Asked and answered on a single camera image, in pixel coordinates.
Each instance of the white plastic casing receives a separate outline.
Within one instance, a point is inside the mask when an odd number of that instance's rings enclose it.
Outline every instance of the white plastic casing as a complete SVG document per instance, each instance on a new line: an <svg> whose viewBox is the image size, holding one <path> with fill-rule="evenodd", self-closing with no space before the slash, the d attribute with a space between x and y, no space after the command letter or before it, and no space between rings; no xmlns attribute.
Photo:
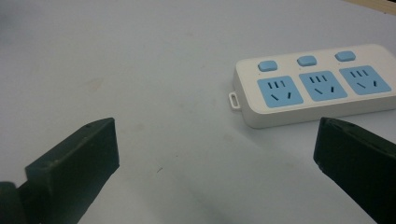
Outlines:
<svg viewBox="0 0 396 224"><path fill-rule="evenodd" d="M339 62L335 55L352 51L356 59ZM303 56L314 56L316 65L300 66L297 60ZM262 72L260 62L274 61L275 71ZM358 95L340 73L342 68L370 65L389 85L390 91ZM347 97L325 101L314 101L300 74L330 71L345 90ZM269 107L263 98L258 80L269 77L290 76L304 102L297 105ZM236 64L233 77L234 91L229 100L234 110L242 110L246 124L252 128L265 128L291 124L322 117L341 117L396 108L396 59L378 45L363 45L340 49L324 49L286 54L273 57L242 60Z"/></svg>

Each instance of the white table surface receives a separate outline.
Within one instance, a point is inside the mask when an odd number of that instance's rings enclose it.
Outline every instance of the white table surface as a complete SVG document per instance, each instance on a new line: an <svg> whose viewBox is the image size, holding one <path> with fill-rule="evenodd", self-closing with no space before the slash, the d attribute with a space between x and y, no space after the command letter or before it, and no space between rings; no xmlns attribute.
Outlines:
<svg viewBox="0 0 396 224"><path fill-rule="evenodd" d="M374 223L313 161L318 121L253 130L228 93L239 60L395 37L340 0L3 0L0 180L113 117L120 169L79 223ZM396 142L396 111L342 119Z"/></svg>

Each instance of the extension socket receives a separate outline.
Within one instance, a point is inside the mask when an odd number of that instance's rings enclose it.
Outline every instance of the extension socket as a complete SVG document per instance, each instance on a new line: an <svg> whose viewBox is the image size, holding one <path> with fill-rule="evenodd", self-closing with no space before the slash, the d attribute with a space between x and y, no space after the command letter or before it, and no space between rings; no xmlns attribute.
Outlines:
<svg viewBox="0 0 396 224"><path fill-rule="evenodd" d="M233 110L252 128L396 108L396 58L378 45L324 49L236 64Z"/></svg>

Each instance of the outlet slot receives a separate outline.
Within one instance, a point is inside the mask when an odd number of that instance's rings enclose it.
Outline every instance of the outlet slot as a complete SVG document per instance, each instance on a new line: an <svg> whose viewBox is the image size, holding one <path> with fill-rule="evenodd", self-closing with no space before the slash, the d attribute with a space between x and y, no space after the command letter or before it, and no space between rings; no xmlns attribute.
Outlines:
<svg viewBox="0 0 396 224"><path fill-rule="evenodd" d="M304 101L289 76L260 79L257 83L268 107L298 105Z"/></svg>
<svg viewBox="0 0 396 224"><path fill-rule="evenodd" d="M300 74L300 80L314 101L347 97L347 93L330 71Z"/></svg>
<svg viewBox="0 0 396 224"><path fill-rule="evenodd" d="M340 69L340 73L358 95L390 91L390 86L372 66L343 68Z"/></svg>

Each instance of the electrical outlet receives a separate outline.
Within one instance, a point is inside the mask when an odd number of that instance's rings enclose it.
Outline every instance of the electrical outlet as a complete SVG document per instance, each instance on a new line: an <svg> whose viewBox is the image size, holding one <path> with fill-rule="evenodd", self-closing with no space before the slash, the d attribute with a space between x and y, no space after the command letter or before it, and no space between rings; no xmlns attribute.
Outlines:
<svg viewBox="0 0 396 224"><path fill-rule="evenodd" d="M297 105L303 103L291 77L272 77L257 81L262 91L262 97L269 107Z"/></svg>
<svg viewBox="0 0 396 224"><path fill-rule="evenodd" d="M394 71L396 58L378 45L246 59L229 98L252 128L388 110L396 108Z"/></svg>
<svg viewBox="0 0 396 224"><path fill-rule="evenodd" d="M300 79L314 101L347 97L347 93L330 71L300 74Z"/></svg>
<svg viewBox="0 0 396 224"><path fill-rule="evenodd" d="M359 95L390 91L390 86L381 78L372 66L343 68L340 73L347 83Z"/></svg>

